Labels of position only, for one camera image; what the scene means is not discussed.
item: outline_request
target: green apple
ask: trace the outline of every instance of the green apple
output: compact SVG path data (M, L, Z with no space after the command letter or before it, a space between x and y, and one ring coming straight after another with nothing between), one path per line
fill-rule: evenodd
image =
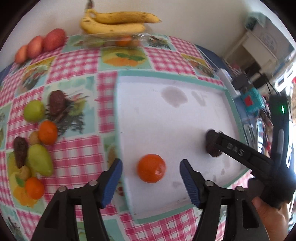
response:
M35 144L29 147L28 163L42 176L49 177L53 173L52 158L43 145Z
M24 108L24 119L29 123L37 123L45 117L44 104L40 100L30 101Z

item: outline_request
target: red potato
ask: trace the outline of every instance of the red potato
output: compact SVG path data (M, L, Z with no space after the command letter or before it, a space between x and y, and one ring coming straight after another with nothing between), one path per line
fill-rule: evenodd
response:
M28 43L27 55L29 58L36 58L42 53L43 50L43 37L36 36Z
M15 62L17 64L22 64L28 59L27 48L28 48L28 45L23 45L15 54Z
M44 51L53 51L63 46L66 39L66 33L61 28L56 28L49 32L44 39Z

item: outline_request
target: white tray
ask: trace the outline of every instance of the white tray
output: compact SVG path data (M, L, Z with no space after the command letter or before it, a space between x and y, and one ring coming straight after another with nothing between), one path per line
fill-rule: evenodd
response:
M212 158L205 151L208 129L244 142L237 110L224 87L185 76L121 71L115 112L124 191L137 223L191 207L179 173L182 159L219 186L230 185L246 171L224 153ZM167 166L163 179L154 184L143 182L136 173L137 162L149 153L160 155Z

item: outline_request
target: white wall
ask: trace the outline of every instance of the white wall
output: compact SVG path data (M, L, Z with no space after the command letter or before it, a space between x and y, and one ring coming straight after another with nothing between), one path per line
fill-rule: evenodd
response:
M93 0L101 12L145 11L162 23L154 32L180 37L221 55L243 33L247 11L243 0ZM63 28L80 32L79 19L87 0L41 0L17 24L0 51L0 70L10 64L21 45L36 35Z

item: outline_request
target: table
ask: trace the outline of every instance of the table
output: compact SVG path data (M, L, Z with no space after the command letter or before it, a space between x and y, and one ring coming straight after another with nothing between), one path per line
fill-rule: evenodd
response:
M126 48L83 49L82 36L67 38L64 46L42 53L19 66L13 64L1 83L0 93L0 212L18 241L30 240L48 202L58 187L81 187L109 168L117 156L113 115L113 90L122 69L169 72L194 76L223 86L199 49L190 42L154 34L155 41L133 50ZM87 95L73 114L74 124L53 146L47 146L54 163L51 177L37 177L45 186L42 199L30 200L15 182L11 152L16 136L28 138L38 124L27 123L24 106L33 99L47 103L53 90L61 89L70 98ZM247 187L250 172L230 188ZM128 212L122 184L111 204L101 211L110 240L192 240L200 211L191 208L153 223L135 224ZM225 208L217 240L222 239ZM80 241L86 240L81 207L76 209Z

